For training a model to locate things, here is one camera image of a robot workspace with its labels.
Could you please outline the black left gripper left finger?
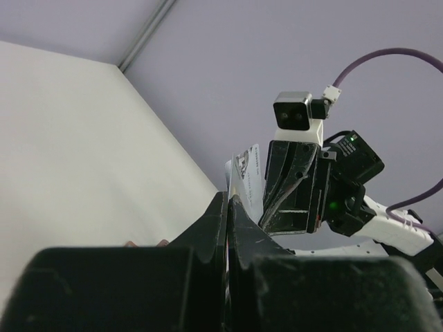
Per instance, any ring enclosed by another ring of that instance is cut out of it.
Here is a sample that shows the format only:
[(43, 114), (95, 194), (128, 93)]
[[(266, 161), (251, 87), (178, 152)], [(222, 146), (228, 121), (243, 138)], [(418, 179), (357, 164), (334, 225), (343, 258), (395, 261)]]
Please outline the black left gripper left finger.
[(2, 331), (222, 331), (228, 198), (165, 247), (47, 248), (24, 268)]

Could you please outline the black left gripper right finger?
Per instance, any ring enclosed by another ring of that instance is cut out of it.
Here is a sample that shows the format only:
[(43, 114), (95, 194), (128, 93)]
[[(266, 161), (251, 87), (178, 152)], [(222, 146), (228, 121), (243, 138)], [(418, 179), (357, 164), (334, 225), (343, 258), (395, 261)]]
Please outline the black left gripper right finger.
[(441, 331), (422, 276), (399, 257), (298, 257), (228, 202), (234, 331)]

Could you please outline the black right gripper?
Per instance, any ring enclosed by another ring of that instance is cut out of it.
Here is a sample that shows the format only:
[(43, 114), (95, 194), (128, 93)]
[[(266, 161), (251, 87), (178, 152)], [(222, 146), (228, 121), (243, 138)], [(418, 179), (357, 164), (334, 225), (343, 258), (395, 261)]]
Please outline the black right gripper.
[(315, 233), (320, 227), (336, 152), (315, 143), (272, 140), (265, 171), (264, 213), (268, 234)]

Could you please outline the silver VIP card 88888819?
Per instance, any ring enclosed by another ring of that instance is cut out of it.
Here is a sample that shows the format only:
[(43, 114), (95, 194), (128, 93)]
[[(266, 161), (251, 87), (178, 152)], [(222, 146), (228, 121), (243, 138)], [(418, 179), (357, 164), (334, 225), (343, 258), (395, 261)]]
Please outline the silver VIP card 88888819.
[(254, 144), (224, 165), (228, 196), (238, 195), (248, 217), (258, 224), (264, 213), (260, 147)]

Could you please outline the tan leather card holder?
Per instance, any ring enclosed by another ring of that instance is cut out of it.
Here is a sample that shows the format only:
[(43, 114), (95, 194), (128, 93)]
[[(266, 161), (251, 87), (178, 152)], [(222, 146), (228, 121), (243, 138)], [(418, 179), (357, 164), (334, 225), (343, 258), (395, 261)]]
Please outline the tan leather card holder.
[(127, 241), (123, 244), (124, 248), (144, 248), (144, 247), (159, 247), (164, 248), (166, 247), (170, 242), (166, 239), (160, 240), (158, 243), (152, 244), (152, 243), (135, 243), (133, 241)]

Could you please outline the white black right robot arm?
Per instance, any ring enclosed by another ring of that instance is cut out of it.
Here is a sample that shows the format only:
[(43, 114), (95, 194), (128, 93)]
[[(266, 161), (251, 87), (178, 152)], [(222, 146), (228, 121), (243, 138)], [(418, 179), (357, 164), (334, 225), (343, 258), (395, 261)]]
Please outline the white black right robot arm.
[(270, 235), (312, 234), (322, 223), (345, 237), (367, 237), (387, 255), (409, 260), (442, 287), (442, 240), (407, 205), (386, 207), (365, 184), (384, 163), (355, 131), (341, 131), (322, 146), (273, 140), (269, 144), (264, 214), (258, 225)]

